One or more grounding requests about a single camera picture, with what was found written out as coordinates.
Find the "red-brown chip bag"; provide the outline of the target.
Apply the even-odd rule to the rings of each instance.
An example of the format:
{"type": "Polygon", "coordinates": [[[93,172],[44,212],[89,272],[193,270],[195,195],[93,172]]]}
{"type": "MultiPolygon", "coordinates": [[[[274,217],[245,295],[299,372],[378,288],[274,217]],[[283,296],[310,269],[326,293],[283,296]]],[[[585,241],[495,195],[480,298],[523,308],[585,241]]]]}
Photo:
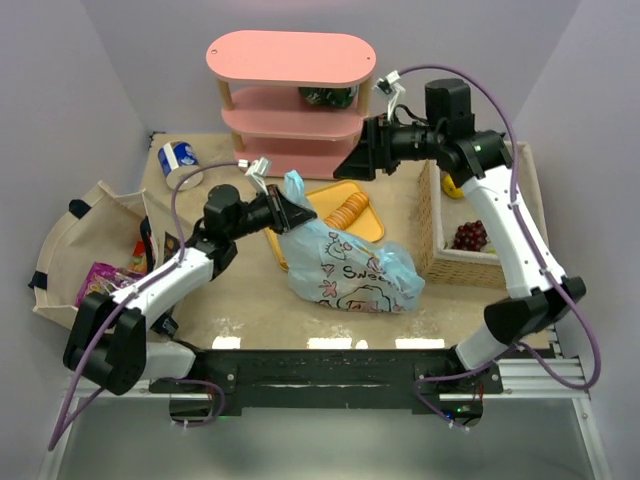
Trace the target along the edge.
{"type": "Polygon", "coordinates": [[[183,259],[186,255],[185,250],[186,241],[184,239],[180,239],[169,232],[165,233],[162,247],[163,263],[168,263],[174,257],[183,259]]]}

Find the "light blue plastic bag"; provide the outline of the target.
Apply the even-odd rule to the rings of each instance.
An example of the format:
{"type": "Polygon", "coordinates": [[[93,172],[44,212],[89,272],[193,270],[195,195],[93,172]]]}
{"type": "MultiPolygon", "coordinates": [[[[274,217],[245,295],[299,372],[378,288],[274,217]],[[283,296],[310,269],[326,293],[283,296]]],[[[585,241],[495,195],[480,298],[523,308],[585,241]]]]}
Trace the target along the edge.
{"type": "Polygon", "coordinates": [[[403,313],[415,309],[425,281],[408,251],[376,246],[320,218],[279,236],[288,286],[300,298],[338,310],[403,313]]]}

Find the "red snack packet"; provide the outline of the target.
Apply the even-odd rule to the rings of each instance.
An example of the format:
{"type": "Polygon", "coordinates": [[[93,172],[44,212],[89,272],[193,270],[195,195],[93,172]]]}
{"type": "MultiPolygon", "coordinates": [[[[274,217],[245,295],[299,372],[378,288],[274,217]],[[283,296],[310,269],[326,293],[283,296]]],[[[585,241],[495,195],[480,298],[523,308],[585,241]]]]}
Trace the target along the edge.
{"type": "Polygon", "coordinates": [[[148,250],[145,243],[139,240],[126,265],[126,270],[135,275],[146,275],[149,271],[148,250]]]}

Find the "beige canvas tote bag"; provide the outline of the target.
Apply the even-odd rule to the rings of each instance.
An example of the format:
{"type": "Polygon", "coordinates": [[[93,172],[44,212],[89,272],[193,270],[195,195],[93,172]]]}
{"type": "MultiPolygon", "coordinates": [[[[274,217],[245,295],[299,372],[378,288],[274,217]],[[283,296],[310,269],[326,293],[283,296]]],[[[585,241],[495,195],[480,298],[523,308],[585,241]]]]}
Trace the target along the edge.
{"type": "Polygon", "coordinates": [[[151,268],[162,266],[166,232],[177,236],[170,207],[147,190],[117,195],[104,182],[69,202],[47,235],[29,287],[33,312],[72,328],[77,293],[94,262],[126,268],[142,234],[150,235],[151,268]]]}

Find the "purple snack packet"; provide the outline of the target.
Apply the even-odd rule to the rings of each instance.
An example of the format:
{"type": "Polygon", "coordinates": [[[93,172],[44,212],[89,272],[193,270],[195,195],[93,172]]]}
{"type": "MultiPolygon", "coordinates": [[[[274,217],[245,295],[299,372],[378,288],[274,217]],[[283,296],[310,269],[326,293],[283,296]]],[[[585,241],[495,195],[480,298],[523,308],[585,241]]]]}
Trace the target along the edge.
{"type": "Polygon", "coordinates": [[[116,290],[135,283],[143,276],[143,272],[94,262],[77,293],[74,306],[78,308],[83,299],[93,292],[109,295],[116,290]]]}

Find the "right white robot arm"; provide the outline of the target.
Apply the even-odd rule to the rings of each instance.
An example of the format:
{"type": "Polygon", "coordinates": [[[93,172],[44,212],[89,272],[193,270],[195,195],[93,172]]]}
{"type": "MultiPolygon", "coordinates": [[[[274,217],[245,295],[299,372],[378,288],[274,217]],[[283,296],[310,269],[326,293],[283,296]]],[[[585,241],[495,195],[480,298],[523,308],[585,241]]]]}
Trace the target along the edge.
{"type": "Polygon", "coordinates": [[[471,90],[459,78],[425,86],[424,120],[401,124],[394,110],[401,95],[392,73],[376,83],[388,98],[386,113],[365,120],[360,139],[335,168],[336,179],[372,181],[393,174],[401,162],[433,160],[477,211],[496,250],[506,299],[484,310],[484,324],[458,344],[455,355],[466,371],[484,367],[516,341],[560,320],[586,293],[546,247],[517,184],[514,146],[494,130],[479,131],[471,90]]]}

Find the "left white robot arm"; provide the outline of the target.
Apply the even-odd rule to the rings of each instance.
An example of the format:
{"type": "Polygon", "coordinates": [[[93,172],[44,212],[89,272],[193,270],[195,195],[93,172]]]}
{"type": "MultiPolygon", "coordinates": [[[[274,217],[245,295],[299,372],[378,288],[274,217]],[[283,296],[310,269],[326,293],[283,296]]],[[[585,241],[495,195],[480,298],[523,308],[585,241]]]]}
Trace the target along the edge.
{"type": "Polygon", "coordinates": [[[238,190],[210,190],[203,217],[185,247],[168,262],[112,294],[91,293],[78,308],[63,354],[64,365],[105,390],[122,395],[140,380],[182,379],[196,360],[174,341],[149,343],[147,333],[172,306],[218,277],[237,254],[238,239],[269,228],[287,233],[316,219],[271,184],[250,202],[238,190]]]}

